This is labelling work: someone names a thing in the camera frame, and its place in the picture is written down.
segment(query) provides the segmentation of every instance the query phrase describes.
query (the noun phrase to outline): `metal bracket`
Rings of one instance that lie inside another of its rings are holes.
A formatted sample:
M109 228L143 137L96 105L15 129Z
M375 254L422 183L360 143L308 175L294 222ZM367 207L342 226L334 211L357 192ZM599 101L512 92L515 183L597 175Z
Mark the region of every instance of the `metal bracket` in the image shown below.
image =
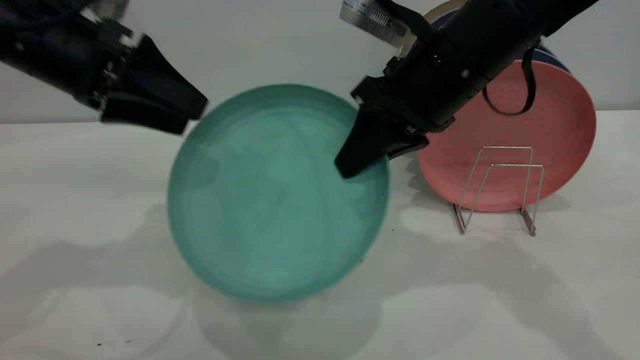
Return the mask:
M489 167L486 169L486 172L484 174L484 179L482 181L482 184L480 185L480 189L478 189L478 193L476 195L476 199L474 201L474 205L471 208L471 212L469 213L468 217L467 217L467 221L465 221L463 213L462 213L462 204L465 200L465 197L467 196L467 190L469 189L469 185L471 184L471 179L474 176L474 173L476 172L476 167L478 165L478 161L480 160L480 157L482 156L482 153L485 149L511 149L511 150L529 150L530 151L530 155L529 155L529 163L528 164L491 164L489 165ZM519 213L522 215L522 217L524 218L524 222L527 225L527 228L529 230L529 234L531 236L536 236L536 226L535 226L535 222L536 222L536 213L538 212L538 203L540 201L540 191L542 190L542 182L544 180L545 177L545 167L543 165L534 165L533 164L533 148L530 146L484 146L482 149L480 149L480 151L478 152L478 155L476 157L476 162L474 163L474 167L471 170L471 174L469 175L469 179L467 181L467 185L465 187L465 191L462 193L462 198L460 199L460 203L459 204L455 204L453 202L451 202L451 209L453 210L454 216L456 217L456 223L458 225L458 230L460 230L460 234L464 235L469 227L469 222L471 221L471 216L474 214L474 212L476 211L476 206L478 203L478 199L480 199L480 194L482 193L482 190L484 188L484 184L486 182L487 177L489 176L489 173L491 172L491 169L495 168L495 167L526 167L528 168L527 171L527 182L525 183L525 187L524 187L524 197L522 199L522 207L520 208ZM526 206L526 202L527 202L527 194L529 192L529 178L531 177L531 169L532 168L540 168L540 184L538 186L538 195L536 197L536 203L534 205L534 209L533 209L533 216L529 216L529 212L527 211L527 206Z

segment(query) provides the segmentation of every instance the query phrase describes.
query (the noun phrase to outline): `white tabletop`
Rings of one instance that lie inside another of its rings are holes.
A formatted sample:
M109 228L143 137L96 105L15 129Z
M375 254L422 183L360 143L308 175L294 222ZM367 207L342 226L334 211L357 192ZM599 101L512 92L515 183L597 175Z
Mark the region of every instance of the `white tabletop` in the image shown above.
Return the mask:
M0 126L0 359L637 359L640 111L540 204L460 236L415 156L367 260L332 289L245 304L181 260L165 192L182 142L131 126Z

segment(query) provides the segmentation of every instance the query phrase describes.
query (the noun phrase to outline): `plate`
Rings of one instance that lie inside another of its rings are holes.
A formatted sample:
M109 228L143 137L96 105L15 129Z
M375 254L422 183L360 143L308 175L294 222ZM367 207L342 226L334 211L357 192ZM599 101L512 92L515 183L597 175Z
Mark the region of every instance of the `plate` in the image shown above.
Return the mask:
M431 142L418 155L424 177L433 189L460 203L471 169L485 145L531 146L534 164L545 166L541 199L558 191L580 169L589 155L596 133L596 113L587 90L568 72L534 61L538 84L536 101L523 115L495 113L482 94L456 114L453 125L441 134L427 135ZM516 61L488 85L494 105L517 112L527 98L522 62ZM528 163L525 150L485 150L471 180L463 207L471 208L488 166L492 163ZM522 206L526 168L491 170L478 200L479 211L509 211ZM540 171L531 170L527 205L536 202Z
M333 160L357 111L301 85L235 96L191 132L173 165L169 220L210 286L253 302L325 289L365 256L385 217L386 158L343 179Z

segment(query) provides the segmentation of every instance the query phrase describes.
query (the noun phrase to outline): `wire plate holder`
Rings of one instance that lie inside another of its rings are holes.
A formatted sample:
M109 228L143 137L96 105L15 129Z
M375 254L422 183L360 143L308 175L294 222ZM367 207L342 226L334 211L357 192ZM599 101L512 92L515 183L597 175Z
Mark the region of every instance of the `wire plate holder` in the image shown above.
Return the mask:
M465 201L465 197L467 196L467 190L469 189L469 185L471 184L471 179L476 172L476 168L478 165L478 161L482 156L482 153L485 149L500 149L500 150L529 150L529 163L528 164L491 164L486 169L484 173L484 179L480 185L480 189L478 189L478 193L476 195L476 199L474 200L474 205L471 207L471 211L467 217L467 221L465 221L463 213L462 213L462 204ZM458 230L460 230L460 234L464 235L469 227L469 222L471 221L471 216L476 212L476 206L478 203L478 199L480 199L480 194L484 188L484 184L486 182L491 169L495 167L525 167L527 168L527 182L524 185L524 197L522 199L522 207L518 210L518 212L524 218L524 222L527 225L529 230L529 234L531 236L536 236L536 213L538 212L538 203L540 201L540 191L542 191L542 181L545 178L545 167L543 165L535 165L533 164L533 148L531 146L484 146L478 152L476 157L476 162L474 163L474 167L471 170L471 174L469 175L469 179L467 180L467 185L465 186L465 191L462 193L462 198L460 199L459 204L455 204L451 202L451 209L453 210L454 216L456 217L456 223L458 224ZM527 211L527 194L529 193L529 178L531 177L531 169L539 168L540 169L540 184L538 186L538 195L536 197L536 203L533 207L533 216L529 216L529 212Z

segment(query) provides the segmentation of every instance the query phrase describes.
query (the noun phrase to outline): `teal plate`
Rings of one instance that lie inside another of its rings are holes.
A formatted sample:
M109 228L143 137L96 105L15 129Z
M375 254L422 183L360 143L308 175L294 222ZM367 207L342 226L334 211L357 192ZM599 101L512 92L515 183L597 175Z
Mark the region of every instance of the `teal plate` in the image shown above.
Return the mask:
M191 132L173 165L169 220L194 273L254 302L321 291L365 256L385 217L387 159L352 179L333 160L357 111L301 85L237 95Z

